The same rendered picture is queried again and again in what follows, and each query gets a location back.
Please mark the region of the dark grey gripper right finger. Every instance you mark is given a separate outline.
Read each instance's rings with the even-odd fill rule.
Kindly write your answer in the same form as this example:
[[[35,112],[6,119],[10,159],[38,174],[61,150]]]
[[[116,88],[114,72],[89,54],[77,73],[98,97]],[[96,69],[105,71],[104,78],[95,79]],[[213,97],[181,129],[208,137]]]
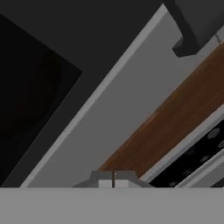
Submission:
[[[139,179],[133,171],[117,171],[115,173],[115,188],[131,187],[152,188],[152,185]]]

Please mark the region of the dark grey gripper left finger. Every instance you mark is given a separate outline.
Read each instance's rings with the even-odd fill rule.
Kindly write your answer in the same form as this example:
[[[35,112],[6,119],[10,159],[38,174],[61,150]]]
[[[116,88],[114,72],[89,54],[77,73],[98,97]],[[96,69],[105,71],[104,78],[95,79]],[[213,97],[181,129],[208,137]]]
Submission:
[[[101,180],[112,180],[111,171],[92,171],[90,173],[89,179],[86,179],[80,182],[77,185],[74,185],[73,188],[98,188],[99,182]]]

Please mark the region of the black speckled hob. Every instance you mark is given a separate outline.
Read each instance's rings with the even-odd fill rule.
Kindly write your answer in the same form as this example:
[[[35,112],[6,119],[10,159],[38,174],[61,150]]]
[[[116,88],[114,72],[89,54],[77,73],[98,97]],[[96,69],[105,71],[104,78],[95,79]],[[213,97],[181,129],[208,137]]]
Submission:
[[[151,182],[154,187],[174,187],[199,169],[224,148],[224,120],[159,173]]]

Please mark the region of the brown wooden cupboard panel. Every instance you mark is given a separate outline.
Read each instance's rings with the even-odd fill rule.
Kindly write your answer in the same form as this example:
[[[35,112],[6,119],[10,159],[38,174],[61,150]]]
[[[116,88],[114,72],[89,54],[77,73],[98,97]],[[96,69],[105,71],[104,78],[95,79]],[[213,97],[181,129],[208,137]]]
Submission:
[[[142,177],[224,104],[224,43],[220,44],[100,167]]]

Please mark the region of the dark microwave door with window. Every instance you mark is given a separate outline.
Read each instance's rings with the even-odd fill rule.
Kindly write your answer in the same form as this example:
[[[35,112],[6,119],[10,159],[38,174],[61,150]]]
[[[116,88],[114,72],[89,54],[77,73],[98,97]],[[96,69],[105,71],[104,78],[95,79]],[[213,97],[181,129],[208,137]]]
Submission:
[[[0,187],[64,136],[163,0],[0,0]]]

